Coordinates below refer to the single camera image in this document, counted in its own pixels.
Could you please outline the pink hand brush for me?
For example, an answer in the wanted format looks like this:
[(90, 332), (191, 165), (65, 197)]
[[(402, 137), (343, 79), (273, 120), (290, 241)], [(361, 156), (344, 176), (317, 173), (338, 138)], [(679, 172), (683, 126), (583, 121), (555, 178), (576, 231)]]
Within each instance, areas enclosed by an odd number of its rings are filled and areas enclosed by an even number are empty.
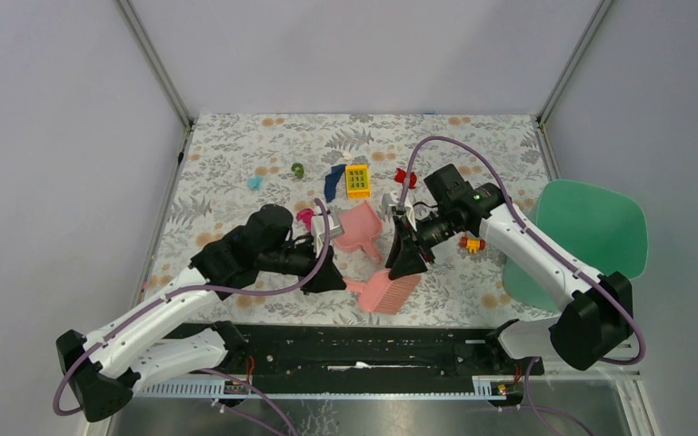
[(365, 312), (395, 315), (400, 312), (415, 287), (419, 274), (392, 280), (389, 269), (376, 272), (366, 282), (344, 279), (346, 289), (359, 294), (357, 303)]

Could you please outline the pink dustpan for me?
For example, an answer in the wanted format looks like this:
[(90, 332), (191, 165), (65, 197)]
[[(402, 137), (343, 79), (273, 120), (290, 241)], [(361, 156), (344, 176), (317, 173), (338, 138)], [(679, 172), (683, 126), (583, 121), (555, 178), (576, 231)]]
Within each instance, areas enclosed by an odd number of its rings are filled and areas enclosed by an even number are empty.
[(364, 201), (338, 218), (344, 234), (334, 240), (334, 245), (347, 253), (362, 250), (373, 263), (381, 264), (383, 256), (374, 242), (380, 238), (383, 224), (371, 204)]

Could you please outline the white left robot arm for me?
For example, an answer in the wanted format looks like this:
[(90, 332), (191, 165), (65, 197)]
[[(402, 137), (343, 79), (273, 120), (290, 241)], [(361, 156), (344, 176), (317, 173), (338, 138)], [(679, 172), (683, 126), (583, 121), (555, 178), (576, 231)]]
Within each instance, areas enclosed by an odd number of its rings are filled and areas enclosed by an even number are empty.
[(143, 389), (188, 372), (218, 367), (240, 370), (244, 346), (232, 330), (206, 328), (185, 340), (160, 341), (201, 310), (232, 295), (278, 296), (342, 290), (333, 241), (339, 221), (317, 200), (320, 213), (309, 233), (292, 234), (294, 216), (266, 204), (247, 222), (206, 244), (160, 291), (89, 333), (69, 330), (55, 347), (63, 377), (52, 408), (57, 416), (89, 422), (120, 411)]

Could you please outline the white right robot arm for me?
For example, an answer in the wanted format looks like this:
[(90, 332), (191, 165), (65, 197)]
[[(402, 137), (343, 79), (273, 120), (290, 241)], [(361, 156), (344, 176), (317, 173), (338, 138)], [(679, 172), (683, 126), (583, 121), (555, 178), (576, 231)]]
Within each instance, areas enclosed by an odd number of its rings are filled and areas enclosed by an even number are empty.
[(633, 289), (620, 272), (605, 275), (567, 252), (505, 199), (494, 183), (474, 188), (448, 164), (424, 183), (435, 208), (425, 218), (399, 193), (381, 207), (394, 225), (386, 261), (392, 280), (427, 272), (433, 248), (469, 232), (520, 266), (553, 300), (559, 315), (537, 322), (509, 321), (492, 332), (484, 353), (490, 370), (506, 374), (524, 358), (556, 354), (586, 371), (634, 332)]

